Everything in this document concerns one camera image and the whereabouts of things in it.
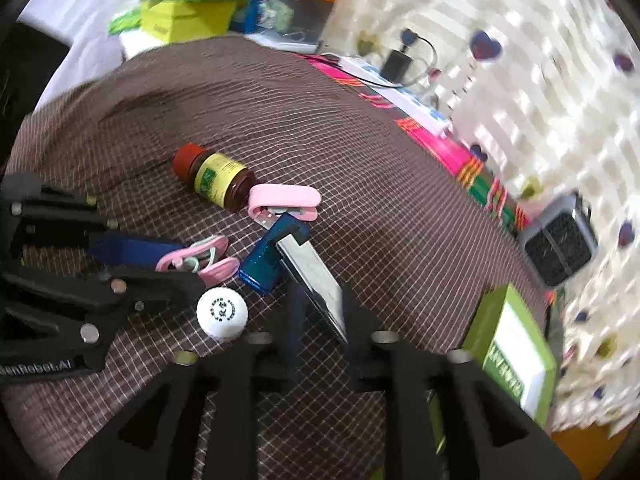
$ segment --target medicine bottle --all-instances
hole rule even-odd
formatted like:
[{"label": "medicine bottle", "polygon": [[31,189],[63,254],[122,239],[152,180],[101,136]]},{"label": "medicine bottle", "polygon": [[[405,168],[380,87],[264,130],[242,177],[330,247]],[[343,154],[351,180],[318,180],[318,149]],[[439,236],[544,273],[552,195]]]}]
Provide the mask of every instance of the medicine bottle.
[{"label": "medicine bottle", "polygon": [[173,166],[196,193],[233,213],[247,204],[249,190],[258,183],[244,165],[191,142],[175,153]]}]

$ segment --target brown checkered tablecloth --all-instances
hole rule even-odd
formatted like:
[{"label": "brown checkered tablecloth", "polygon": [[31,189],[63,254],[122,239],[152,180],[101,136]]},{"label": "brown checkered tablecloth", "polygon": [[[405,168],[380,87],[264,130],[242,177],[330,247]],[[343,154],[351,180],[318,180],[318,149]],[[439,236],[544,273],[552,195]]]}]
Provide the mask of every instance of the brown checkered tablecloth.
[{"label": "brown checkered tablecloth", "polygon": [[[384,110],[295,56],[242,38],[169,46],[126,62],[27,118],[8,172],[34,171],[99,197],[122,229],[184,242],[222,233],[244,258],[264,234],[189,192],[172,174],[185,142],[244,162],[262,182],[322,194],[312,241],[328,267],[390,329],[444,352],[462,340],[482,293],[514,282],[539,325],[543,291],[514,241]],[[30,253],[29,264],[68,274],[88,268],[75,251]],[[260,297],[238,280],[249,327],[281,293]],[[25,448],[56,474],[157,374],[176,349],[220,348],[194,308],[132,316],[100,374],[2,392]],[[382,464],[380,394],[350,392],[337,342],[313,314],[300,381],[260,402],[263,479],[367,479]],[[207,405],[194,476],[214,405]]]}]

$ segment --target yellow box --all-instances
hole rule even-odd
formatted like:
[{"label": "yellow box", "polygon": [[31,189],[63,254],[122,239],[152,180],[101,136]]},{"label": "yellow box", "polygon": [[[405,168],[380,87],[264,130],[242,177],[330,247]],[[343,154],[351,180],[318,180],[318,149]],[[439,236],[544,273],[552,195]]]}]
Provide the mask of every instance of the yellow box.
[{"label": "yellow box", "polygon": [[167,43],[222,36],[236,12],[236,2],[143,1],[141,25],[145,32]]}]

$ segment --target white sheet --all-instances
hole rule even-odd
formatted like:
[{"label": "white sheet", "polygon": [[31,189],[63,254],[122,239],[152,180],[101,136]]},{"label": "white sheet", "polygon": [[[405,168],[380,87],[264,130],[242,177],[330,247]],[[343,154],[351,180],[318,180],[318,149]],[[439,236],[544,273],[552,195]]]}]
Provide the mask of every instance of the white sheet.
[{"label": "white sheet", "polygon": [[85,81],[99,78],[122,63],[117,37],[108,24],[125,0],[31,0],[20,20],[72,43],[71,51],[45,88],[37,107]]}]

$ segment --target white curtain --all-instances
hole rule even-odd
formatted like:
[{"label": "white curtain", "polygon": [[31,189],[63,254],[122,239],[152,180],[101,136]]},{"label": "white curtain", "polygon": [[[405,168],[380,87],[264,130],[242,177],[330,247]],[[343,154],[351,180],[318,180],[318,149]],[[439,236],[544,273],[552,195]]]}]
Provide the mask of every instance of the white curtain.
[{"label": "white curtain", "polygon": [[[324,49],[380,66],[399,32],[438,53],[412,87],[479,143],[508,190],[537,179],[536,211],[578,188],[593,205],[600,253],[568,286],[564,374],[553,427],[610,423],[640,411],[640,53],[606,0],[338,0]],[[410,51],[408,77],[431,62]]]}]

